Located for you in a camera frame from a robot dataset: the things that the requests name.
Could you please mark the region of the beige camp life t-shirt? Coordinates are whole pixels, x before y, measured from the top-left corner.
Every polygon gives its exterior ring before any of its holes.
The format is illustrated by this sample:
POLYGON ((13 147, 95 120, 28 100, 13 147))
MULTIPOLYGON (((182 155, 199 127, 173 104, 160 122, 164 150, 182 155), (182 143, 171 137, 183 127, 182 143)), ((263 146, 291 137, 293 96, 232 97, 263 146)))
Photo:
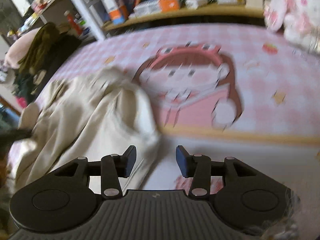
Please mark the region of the beige camp life t-shirt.
POLYGON ((15 193, 25 185, 78 157, 99 161, 123 154, 131 145, 137 159, 123 191, 138 189, 157 158, 160 135, 146 92, 117 68, 71 80, 55 80, 42 91, 42 104, 29 104, 19 128, 32 136, 12 146, 7 185, 15 193))

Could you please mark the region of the pink checkered cartoon bedsheet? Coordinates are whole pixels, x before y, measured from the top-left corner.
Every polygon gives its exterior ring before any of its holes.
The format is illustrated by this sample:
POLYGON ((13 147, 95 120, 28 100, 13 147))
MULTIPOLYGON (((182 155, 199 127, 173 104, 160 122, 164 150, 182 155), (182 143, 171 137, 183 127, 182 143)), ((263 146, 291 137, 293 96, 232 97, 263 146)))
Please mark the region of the pink checkered cartoon bedsheet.
POLYGON ((159 135, 319 144, 319 58, 236 24, 155 28, 78 49, 48 82, 117 68, 149 97, 159 135))

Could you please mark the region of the red bottle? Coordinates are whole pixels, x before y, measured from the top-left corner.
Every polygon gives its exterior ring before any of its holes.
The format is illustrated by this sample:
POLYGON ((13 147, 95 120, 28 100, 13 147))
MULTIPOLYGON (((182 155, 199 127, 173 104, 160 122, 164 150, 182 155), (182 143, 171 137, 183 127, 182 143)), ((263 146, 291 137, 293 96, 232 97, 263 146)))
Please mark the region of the red bottle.
POLYGON ((81 27, 76 23, 74 16, 71 14, 70 11, 65 11, 64 13, 65 17, 67 18, 67 21, 69 25, 76 31, 76 33, 80 36, 82 34, 81 27))

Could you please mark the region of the white charger block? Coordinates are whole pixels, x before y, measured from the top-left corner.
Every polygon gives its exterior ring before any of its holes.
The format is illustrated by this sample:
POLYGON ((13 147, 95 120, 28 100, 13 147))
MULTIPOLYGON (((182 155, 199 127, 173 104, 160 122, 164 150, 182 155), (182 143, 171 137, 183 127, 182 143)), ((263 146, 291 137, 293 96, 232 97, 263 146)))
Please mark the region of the white charger block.
POLYGON ((185 6, 188 9, 198 9, 208 4, 208 0, 186 0, 185 6))

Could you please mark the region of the wooden bookshelf board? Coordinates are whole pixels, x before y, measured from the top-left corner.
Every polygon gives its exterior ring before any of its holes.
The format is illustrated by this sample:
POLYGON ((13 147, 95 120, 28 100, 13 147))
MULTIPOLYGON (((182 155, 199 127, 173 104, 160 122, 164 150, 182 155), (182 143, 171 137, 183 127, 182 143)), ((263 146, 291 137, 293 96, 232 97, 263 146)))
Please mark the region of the wooden bookshelf board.
POLYGON ((131 26, 134 24, 157 21, 167 18, 180 18, 192 16, 241 16, 264 18, 264 9, 250 8, 245 5, 225 5, 225 4, 208 4, 198 9, 181 8, 179 10, 160 12, 141 17, 130 18, 122 24, 113 24, 111 21, 105 22, 104 31, 111 31, 118 28, 131 26))

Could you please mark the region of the white orange flat box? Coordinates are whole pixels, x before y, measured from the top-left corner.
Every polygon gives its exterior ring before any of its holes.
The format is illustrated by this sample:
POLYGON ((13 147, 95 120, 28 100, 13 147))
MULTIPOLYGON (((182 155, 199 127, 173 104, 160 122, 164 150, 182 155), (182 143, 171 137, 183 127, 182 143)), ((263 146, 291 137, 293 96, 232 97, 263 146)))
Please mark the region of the white orange flat box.
POLYGON ((136 17, 142 17, 151 14, 170 12, 180 9, 180 0, 148 0, 139 3, 133 11, 136 17))

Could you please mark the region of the white orange tall box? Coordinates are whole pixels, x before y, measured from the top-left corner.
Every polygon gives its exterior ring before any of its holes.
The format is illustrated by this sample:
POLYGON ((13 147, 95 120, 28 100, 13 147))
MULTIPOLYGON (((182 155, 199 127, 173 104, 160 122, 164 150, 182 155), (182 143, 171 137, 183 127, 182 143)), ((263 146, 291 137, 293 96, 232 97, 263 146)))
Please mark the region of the white orange tall box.
POLYGON ((113 24, 115 25, 122 24, 128 19, 129 14, 123 0, 101 0, 101 1, 113 24))

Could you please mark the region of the white pink plush bunny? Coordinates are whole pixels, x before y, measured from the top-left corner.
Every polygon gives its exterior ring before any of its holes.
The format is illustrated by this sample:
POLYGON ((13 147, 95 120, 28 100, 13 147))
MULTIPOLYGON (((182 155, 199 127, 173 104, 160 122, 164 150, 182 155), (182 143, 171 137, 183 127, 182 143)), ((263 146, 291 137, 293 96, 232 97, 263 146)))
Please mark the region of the white pink plush bunny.
POLYGON ((265 0, 264 6, 267 30, 283 28, 289 43, 319 54, 319 0, 265 0))

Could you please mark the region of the white shelf post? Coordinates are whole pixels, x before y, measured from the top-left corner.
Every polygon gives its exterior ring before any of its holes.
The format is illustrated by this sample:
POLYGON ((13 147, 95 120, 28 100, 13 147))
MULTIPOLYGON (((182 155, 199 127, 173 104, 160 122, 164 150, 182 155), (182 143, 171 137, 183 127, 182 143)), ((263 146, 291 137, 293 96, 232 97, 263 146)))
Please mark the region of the white shelf post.
POLYGON ((76 7, 80 15, 85 19, 95 39, 97 41, 105 40, 106 35, 104 34, 101 26, 98 24, 98 22, 94 18, 93 14, 90 12, 88 4, 85 2, 85 0, 71 0, 71 2, 76 7))

